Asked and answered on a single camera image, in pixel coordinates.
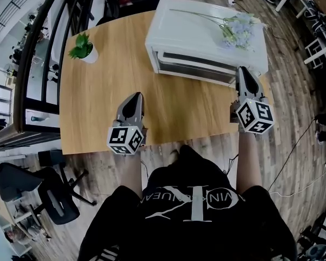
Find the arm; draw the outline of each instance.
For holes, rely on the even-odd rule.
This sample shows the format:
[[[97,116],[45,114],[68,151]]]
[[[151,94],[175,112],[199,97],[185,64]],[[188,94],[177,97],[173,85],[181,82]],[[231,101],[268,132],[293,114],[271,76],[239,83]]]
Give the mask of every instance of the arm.
[[[239,194],[243,194],[244,191],[255,185],[262,186],[256,138],[252,133],[239,133],[236,189]]]
[[[140,152],[124,158],[121,185],[131,189],[142,199]]]

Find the potted plant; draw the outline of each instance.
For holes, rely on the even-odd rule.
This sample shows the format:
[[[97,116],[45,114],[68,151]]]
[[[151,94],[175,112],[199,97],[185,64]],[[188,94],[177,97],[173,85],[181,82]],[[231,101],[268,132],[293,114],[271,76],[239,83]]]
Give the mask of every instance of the potted plant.
[[[98,59],[98,52],[94,44],[89,41],[89,35],[83,33],[77,36],[76,47],[69,51],[69,56],[92,64]]]

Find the wall outlet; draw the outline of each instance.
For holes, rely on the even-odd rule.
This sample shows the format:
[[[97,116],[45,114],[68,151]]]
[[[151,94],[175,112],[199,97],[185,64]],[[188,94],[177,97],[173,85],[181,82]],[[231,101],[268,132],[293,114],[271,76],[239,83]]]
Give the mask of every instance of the wall outlet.
[[[233,5],[235,4],[235,1],[234,1],[234,0],[228,0],[228,4],[229,4],[230,6],[233,6]]]

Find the white desk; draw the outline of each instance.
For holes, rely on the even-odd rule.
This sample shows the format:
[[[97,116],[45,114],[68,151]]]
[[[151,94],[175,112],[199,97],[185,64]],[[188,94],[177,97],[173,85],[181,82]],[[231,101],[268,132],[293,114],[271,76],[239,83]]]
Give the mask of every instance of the white desk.
[[[283,5],[286,3],[287,0],[281,0],[278,6],[276,7],[276,11],[280,11]],[[313,12],[310,11],[309,6],[306,4],[305,0],[300,0],[301,3],[303,4],[303,9],[296,15],[296,18],[300,18],[306,10],[308,10],[311,14],[314,14]]]
[[[280,3],[278,4],[278,6],[276,7],[276,11],[280,11],[281,8],[283,7],[283,5],[286,3],[287,0],[281,0]],[[303,9],[297,14],[296,18],[300,18],[304,12],[307,10],[310,14],[314,15],[315,12],[311,11],[309,6],[307,5],[307,3],[305,2],[305,0],[300,0],[301,3],[303,4]],[[308,57],[307,59],[304,60],[304,64],[308,64],[310,62],[314,62],[314,68],[317,68],[319,66],[322,65],[322,63],[320,64],[316,64],[315,60],[317,58],[319,58],[322,55],[325,55],[326,57],[326,32],[323,32],[324,35],[324,39],[322,38],[317,38],[315,41],[313,41],[311,44],[309,44],[308,46],[306,46],[305,49],[308,50],[308,53],[310,55],[310,57]]]

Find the wooden floor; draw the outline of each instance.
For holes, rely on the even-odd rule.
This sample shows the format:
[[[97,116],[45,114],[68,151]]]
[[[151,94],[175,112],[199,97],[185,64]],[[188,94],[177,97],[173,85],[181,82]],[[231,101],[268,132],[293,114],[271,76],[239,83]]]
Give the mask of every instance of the wooden floor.
[[[218,5],[227,5],[227,0],[197,0]],[[268,188],[280,171],[293,145],[318,113],[318,100],[311,96],[309,90],[314,89],[314,81],[303,64],[305,52],[300,43],[300,51],[295,52],[300,35],[296,31],[295,16],[285,7],[275,12],[275,6],[264,0],[238,1],[246,10],[254,13],[262,22],[273,26],[275,36],[270,30],[265,31],[269,59],[269,82],[273,96],[277,122],[268,134],[258,136],[261,173],[264,187]],[[277,191],[283,195],[298,192],[321,176],[325,169],[326,144],[319,145],[315,139],[316,125],[310,127],[306,135],[292,153],[282,174],[270,192]],[[198,140],[182,141],[191,145],[203,157],[214,161],[222,170],[228,168],[229,158],[237,155],[237,138],[235,134],[224,134]],[[145,148],[141,157],[146,163],[148,174],[154,168],[167,164],[167,156],[180,143],[150,146]],[[97,200],[96,207],[90,207],[76,200],[81,216],[66,225],[57,226],[51,223],[47,214],[42,213],[45,227],[52,240],[33,245],[32,252],[38,260],[76,260],[83,236],[95,216],[101,203],[106,199],[120,181],[120,170],[117,168],[122,157],[110,152],[89,153],[68,156],[67,172],[69,176],[79,175],[83,169],[90,174],[80,187],[80,193],[89,200]],[[28,156],[22,163],[38,169],[36,156]],[[229,174],[232,184],[235,183],[236,162]],[[143,183],[147,182],[146,170],[143,166]],[[292,197],[280,197],[272,194],[283,219],[288,224],[295,238],[300,229],[311,225],[326,208],[326,175],[305,191]]]

